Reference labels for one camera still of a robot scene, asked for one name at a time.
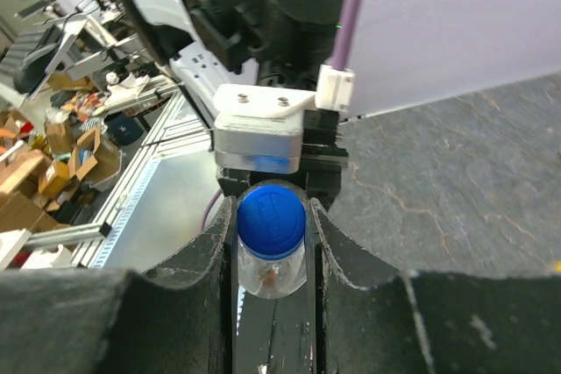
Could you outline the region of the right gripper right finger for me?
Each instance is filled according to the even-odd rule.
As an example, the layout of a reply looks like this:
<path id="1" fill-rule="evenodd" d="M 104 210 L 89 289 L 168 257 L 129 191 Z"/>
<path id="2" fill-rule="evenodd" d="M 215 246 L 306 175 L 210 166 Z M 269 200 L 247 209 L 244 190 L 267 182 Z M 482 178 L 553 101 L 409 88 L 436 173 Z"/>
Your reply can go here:
<path id="1" fill-rule="evenodd" d="M 557 373 L 560 277 L 401 271 L 309 203 L 317 373 Z"/>

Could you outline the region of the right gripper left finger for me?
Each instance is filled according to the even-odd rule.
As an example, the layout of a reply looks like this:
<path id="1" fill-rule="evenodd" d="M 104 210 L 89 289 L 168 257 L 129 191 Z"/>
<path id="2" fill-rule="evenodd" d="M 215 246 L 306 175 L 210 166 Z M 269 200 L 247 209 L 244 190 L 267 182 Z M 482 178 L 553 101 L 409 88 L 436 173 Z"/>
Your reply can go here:
<path id="1" fill-rule="evenodd" d="M 148 272 L 5 271 L 4 373 L 231 373 L 234 200 Z"/>

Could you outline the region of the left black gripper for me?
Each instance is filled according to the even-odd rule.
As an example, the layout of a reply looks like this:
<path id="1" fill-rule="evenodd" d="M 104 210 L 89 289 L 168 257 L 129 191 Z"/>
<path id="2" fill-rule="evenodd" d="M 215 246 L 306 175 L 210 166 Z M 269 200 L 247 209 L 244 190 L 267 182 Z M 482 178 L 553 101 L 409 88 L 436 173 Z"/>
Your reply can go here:
<path id="1" fill-rule="evenodd" d="M 307 196 L 318 199 L 329 210 L 341 190 L 342 169 L 349 154 L 337 146 L 339 114 L 328 110 L 307 110 L 304 113 L 303 145 L 299 169 L 280 174 L 229 169 L 220 166 L 217 182 L 226 196 L 240 197 L 247 189 L 269 180 L 292 183 Z"/>

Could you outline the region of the clear blue label bottle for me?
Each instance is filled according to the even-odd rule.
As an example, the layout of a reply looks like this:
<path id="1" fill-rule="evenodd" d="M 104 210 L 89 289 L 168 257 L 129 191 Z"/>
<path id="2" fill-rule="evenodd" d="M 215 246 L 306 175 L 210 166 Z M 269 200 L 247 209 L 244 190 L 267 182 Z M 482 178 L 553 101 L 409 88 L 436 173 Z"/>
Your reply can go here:
<path id="1" fill-rule="evenodd" d="M 305 208 L 303 193 L 297 187 L 277 180 L 272 183 L 261 183 L 247 190 L 240 197 L 238 205 L 249 192 L 264 185 L 280 185 L 292 189 L 301 199 Z M 238 283 L 247 293 L 261 299 L 282 299 L 302 287 L 306 279 L 304 238 L 300 247 L 292 255 L 280 260 L 264 260 L 251 254 L 238 236 Z"/>

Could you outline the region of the blue bottle cap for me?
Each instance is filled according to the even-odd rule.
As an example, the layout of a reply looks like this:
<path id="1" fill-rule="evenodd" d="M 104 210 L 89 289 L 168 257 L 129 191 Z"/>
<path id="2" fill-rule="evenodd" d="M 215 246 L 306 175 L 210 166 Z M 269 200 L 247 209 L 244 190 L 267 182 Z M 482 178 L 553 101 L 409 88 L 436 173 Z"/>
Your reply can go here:
<path id="1" fill-rule="evenodd" d="M 301 199 L 288 187 L 264 185 L 238 205 L 238 236 L 258 258 L 280 260 L 297 251 L 306 228 Z"/>

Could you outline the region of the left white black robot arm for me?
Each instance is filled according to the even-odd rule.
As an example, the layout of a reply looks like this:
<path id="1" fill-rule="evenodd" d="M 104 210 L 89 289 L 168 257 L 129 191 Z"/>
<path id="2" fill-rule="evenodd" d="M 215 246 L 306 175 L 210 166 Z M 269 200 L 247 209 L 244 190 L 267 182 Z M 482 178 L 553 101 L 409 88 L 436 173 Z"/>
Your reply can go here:
<path id="1" fill-rule="evenodd" d="M 329 208 L 347 151 L 326 95 L 343 0 L 122 0 L 210 130 L 227 196 L 279 181 Z"/>

